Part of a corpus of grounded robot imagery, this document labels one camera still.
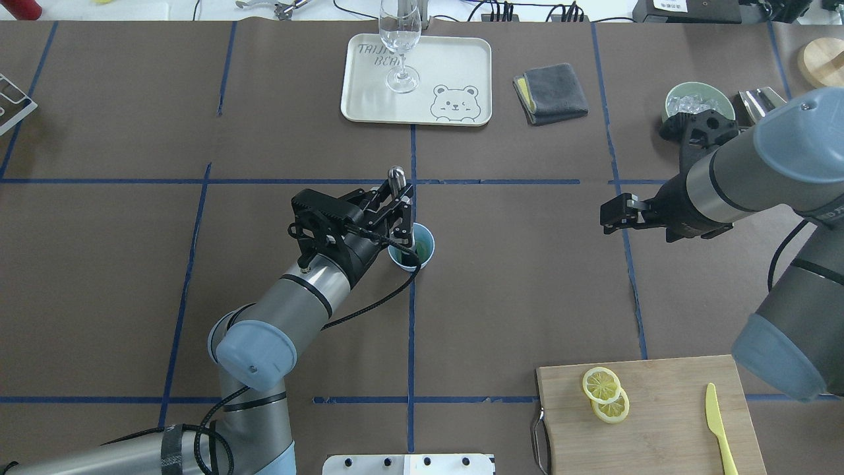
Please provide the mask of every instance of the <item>wine glass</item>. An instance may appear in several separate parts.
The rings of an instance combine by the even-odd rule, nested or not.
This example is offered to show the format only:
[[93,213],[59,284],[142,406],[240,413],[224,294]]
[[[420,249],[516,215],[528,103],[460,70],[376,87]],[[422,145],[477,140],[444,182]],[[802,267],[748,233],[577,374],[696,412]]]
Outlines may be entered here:
[[398,94],[416,89],[419,72],[404,65],[404,55],[416,46],[422,35],[419,0],[381,0],[378,30],[384,46],[398,54],[400,62],[387,71],[387,87]]

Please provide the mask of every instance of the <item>gray table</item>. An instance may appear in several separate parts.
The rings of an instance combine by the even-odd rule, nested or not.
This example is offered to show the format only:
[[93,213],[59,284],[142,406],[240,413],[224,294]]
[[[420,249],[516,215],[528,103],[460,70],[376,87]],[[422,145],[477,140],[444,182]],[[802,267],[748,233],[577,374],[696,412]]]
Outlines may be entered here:
[[[289,199],[401,165],[436,256],[411,292],[321,335],[288,378],[301,473],[342,453],[482,451],[538,473],[538,366],[728,353],[798,222],[774,209],[712,241],[604,236],[598,206],[677,170],[655,132],[686,80],[809,89],[796,51],[840,27],[453,24],[485,38],[482,128],[351,123],[348,39],[374,22],[6,23],[0,70],[39,109],[0,137],[0,460],[58,456],[219,399],[211,325],[292,264]],[[528,125],[511,78],[571,63],[587,117]],[[793,252],[805,236],[791,248]],[[791,256],[783,256],[783,261]],[[405,274],[383,256],[341,311]],[[844,407],[741,370],[771,474],[844,465]]]

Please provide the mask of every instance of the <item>round wooden board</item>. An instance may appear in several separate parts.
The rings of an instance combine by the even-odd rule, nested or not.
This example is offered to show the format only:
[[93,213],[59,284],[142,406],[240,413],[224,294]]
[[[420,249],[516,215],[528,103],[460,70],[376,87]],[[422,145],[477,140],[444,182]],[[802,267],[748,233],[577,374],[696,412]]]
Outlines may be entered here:
[[844,40],[818,38],[810,42],[800,52],[797,65],[814,87],[844,86]]

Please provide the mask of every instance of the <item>folded cloth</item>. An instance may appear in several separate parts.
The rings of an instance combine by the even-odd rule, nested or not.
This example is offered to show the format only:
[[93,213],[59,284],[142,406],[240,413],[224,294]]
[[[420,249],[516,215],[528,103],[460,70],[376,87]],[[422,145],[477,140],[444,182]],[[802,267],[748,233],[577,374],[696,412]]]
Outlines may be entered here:
[[530,123],[545,125],[589,113],[575,70],[569,63],[534,68],[513,78]]

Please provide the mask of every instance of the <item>yellow knife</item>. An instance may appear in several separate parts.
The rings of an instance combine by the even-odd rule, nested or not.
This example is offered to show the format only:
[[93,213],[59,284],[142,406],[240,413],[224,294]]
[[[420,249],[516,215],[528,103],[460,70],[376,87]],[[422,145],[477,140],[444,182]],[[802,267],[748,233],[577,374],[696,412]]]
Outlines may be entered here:
[[727,444],[727,434],[724,433],[724,422],[721,420],[721,409],[718,408],[718,395],[715,384],[706,386],[706,424],[709,430],[718,437],[718,447],[721,448],[721,462],[724,464],[724,475],[739,475],[730,446]]

